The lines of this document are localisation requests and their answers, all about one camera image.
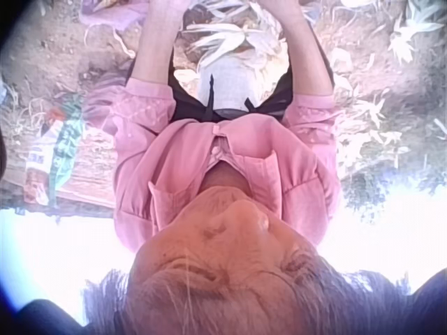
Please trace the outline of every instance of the gray hair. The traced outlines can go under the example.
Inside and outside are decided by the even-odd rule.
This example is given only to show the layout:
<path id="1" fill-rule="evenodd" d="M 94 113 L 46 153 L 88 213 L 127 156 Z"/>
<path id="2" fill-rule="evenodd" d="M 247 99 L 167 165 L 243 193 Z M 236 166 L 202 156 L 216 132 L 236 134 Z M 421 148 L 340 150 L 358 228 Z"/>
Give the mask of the gray hair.
<path id="1" fill-rule="evenodd" d="M 201 290 L 169 274 L 156 276 L 144 290 L 129 292 L 126 274 L 111 271 L 99 285 L 85 290 L 88 332 L 118 334 L 403 334 L 407 296 L 384 276 L 361 271 L 341 275 L 324 260 L 287 280 L 273 273 L 284 288 L 274 289 L 278 300 L 263 299 L 250 290 L 225 283 L 216 290 Z M 281 317 L 281 296 L 292 292 L 296 320 Z M 258 327 L 246 301 L 254 299 L 269 318 Z M 230 304 L 234 313 L 227 313 Z"/>

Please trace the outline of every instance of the person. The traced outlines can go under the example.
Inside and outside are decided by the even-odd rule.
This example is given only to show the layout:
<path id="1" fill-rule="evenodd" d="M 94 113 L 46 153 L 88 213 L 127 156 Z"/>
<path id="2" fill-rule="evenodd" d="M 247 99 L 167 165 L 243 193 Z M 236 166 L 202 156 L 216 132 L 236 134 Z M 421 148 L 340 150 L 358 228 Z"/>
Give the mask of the person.
<path id="1" fill-rule="evenodd" d="M 297 1 L 258 2 L 281 22 L 291 68 L 269 99 L 240 112 L 214 110 L 214 78 L 205 106 L 173 76 L 191 1 L 150 1 L 131 76 L 103 104 L 110 112 L 92 107 L 107 85 L 87 102 L 115 137 L 115 229 L 135 262 L 128 276 L 90 284 L 86 327 L 64 318 L 65 332 L 53 322 L 43 334 L 413 334 L 420 325 L 413 300 L 383 276 L 338 274 L 318 256 L 340 192 L 332 73 Z M 36 305 L 34 320 L 45 309 L 61 318 L 37 301 L 22 320 Z"/>

